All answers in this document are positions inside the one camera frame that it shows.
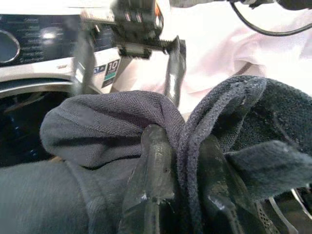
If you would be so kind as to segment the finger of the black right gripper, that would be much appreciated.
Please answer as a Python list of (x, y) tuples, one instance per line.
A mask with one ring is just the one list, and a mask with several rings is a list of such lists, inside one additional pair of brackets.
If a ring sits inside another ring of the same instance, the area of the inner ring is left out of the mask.
[(82, 26), (77, 44), (77, 92), (89, 93), (94, 74), (94, 35), (92, 28)]
[(169, 60), (165, 79), (165, 96), (179, 106), (182, 82), (186, 73), (186, 43), (178, 36), (170, 43)]

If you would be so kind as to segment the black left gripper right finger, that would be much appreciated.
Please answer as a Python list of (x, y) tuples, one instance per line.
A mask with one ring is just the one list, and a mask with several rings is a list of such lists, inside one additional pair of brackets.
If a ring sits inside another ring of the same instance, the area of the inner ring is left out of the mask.
[(199, 148), (199, 200), (206, 234), (252, 233), (254, 209), (247, 189), (213, 135)]

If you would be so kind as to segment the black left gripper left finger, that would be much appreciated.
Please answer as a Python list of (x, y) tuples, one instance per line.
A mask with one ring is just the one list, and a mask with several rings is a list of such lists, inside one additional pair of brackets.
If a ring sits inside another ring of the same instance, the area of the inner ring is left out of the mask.
[(165, 130), (148, 126), (141, 136), (141, 157), (127, 183), (119, 233), (175, 232), (174, 161)]

